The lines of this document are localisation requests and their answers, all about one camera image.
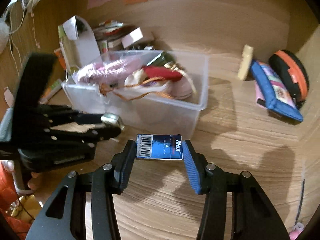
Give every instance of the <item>orange and black case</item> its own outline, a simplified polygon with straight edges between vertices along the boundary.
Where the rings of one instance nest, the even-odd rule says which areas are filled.
[[[292,52],[282,49],[269,58],[270,67],[278,74],[297,107],[306,100],[309,91],[308,74]]]

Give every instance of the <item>metal screw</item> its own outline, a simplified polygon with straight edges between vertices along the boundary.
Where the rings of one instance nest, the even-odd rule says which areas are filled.
[[[74,176],[76,176],[76,172],[75,171],[70,171],[69,173],[68,173],[68,177],[69,178],[73,178]]]
[[[242,172],[242,176],[244,176],[245,178],[250,178],[251,173],[248,172],[248,171],[243,171],[243,172]]]
[[[216,168],[216,165],[214,165],[213,163],[208,163],[208,164],[207,164],[207,169],[208,169],[209,171],[214,171],[215,168]]]
[[[110,170],[111,168],[112,168],[112,165],[111,165],[110,163],[107,163],[107,164],[103,165],[103,169],[104,169],[105,171],[108,171],[108,170]]]

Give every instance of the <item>blue box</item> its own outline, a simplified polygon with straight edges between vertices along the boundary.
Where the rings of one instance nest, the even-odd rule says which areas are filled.
[[[137,158],[182,160],[181,135],[138,134]]]

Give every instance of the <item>wooden surface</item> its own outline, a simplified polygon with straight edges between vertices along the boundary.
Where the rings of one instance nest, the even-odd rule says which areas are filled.
[[[50,1],[43,2],[41,25],[47,23],[44,8],[51,8]],[[90,10],[86,9],[87,0],[69,1],[72,5],[68,5],[62,18],[74,13],[92,27],[114,18],[152,30],[160,48],[210,55],[208,107],[200,113],[191,140],[194,148],[225,171],[250,171],[287,228],[295,223],[301,181],[306,179],[301,218],[308,221],[320,202],[316,179],[320,163],[320,32],[303,0],[155,0],[130,6],[125,6],[123,0],[114,0]],[[59,13],[57,10],[50,16],[52,21]],[[57,41],[51,31],[42,32],[43,41],[46,35]],[[286,47],[301,57],[310,76],[311,91],[302,109],[305,122],[292,125],[255,105],[253,81],[241,82],[236,77],[244,44],[253,46],[255,56],[263,61]],[[52,100],[58,104],[67,102],[63,91]],[[68,128],[78,129],[75,125]],[[68,171],[84,173],[109,162],[139,132],[127,127],[117,140],[99,143],[94,161],[48,173],[37,198],[44,202]],[[204,197],[192,191],[182,162],[137,160],[128,188],[114,197],[114,203],[124,240],[194,239]],[[226,239],[230,238],[231,203],[228,195]],[[86,217],[88,239],[92,239],[90,195]]]
[[[16,30],[22,19],[21,0],[14,4],[12,12],[12,30]],[[69,0],[40,0],[33,9],[35,21],[36,40],[40,43],[40,49],[36,47],[36,41],[33,33],[33,21],[30,13],[26,13],[21,28],[12,34],[12,40],[17,46],[22,65],[31,52],[54,53],[59,48],[58,25],[63,24],[72,17],[74,12],[73,4]],[[20,70],[22,69],[19,54],[13,47],[13,55],[15,57],[17,67],[10,53],[9,42],[5,50],[0,54],[0,87],[9,86],[14,94],[18,85]],[[48,85],[52,85],[58,78],[63,79],[64,70],[57,62],[54,66],[52,76]],[[2,119],[7,104],[3,95],[0,96],[0,119]]]

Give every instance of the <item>clear plastic bin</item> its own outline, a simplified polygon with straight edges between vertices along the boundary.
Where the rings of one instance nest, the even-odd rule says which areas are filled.
[[[133,50],[109,52],[111,60],[120,57],[141,54],[147,64],[162,51]],[[169,51],[176,62],[183,66],[192,78],[197,94],[185,100],[162,98],[153,94],[132,101],[124,101],[112,92],[105,97],[99,93],[99,86],[76,85],[66,81],[62,87],[73,108],[88,112],[110,112],[121,116],[125,125],[149,131],[152,134],[181,134],[183,139],[190,139],[199,112],[207,107],[208,101],[208,56],[199,53]],[[106,55],[97,60],[106,61]],[[122,91],[126,98],[134,98],[134,91]]]

